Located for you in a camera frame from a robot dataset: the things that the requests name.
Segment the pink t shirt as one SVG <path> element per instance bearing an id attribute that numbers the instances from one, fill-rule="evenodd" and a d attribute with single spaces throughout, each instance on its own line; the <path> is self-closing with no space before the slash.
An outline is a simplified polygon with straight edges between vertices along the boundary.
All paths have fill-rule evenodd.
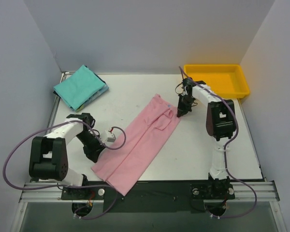
<path id="1" fill-rule="evenodd" d="M 156 94 L 105 149 L 92 166 L 94 174 L 125 196 L 160 152 L 180 122 L 177 108 Z"/>

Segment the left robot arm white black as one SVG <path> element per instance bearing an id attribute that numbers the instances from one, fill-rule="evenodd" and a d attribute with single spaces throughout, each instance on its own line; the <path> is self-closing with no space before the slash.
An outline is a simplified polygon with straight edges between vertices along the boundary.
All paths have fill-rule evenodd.
<path id="1" fill-rule="evenodd" d="M 32 139 L 29 175 L 35 179 L 73 186 L 72 193 L 78 199 L 85 199 L 90 192 L 87 177 L 69 168 L 67 145 L 77 138 L 83 145 L 85 156 L 92 162 L 97 162 L 104 146 L 98 140 L 99 136 L 89 131 L 88 126 L 93 128 L 95 124 L 91 114 L 70 114 L 65 123 L 44 137 Z"/>

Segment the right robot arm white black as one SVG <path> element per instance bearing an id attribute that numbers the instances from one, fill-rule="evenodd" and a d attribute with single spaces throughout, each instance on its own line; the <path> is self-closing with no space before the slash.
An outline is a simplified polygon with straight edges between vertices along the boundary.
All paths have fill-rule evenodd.
<path id="1" fill-rule="evenodd" d="M 238 134 L 234 102 L 219 97 L 203 81 L 184 78 L 181 85 L 177 117 L 191 112 L 196 100 L 207 107 L 205 127 L 213 141 L 213 155 L 205 192 L 211 198 L 226 196 L 231 188 L 226 153 L 229 141 Z"/>

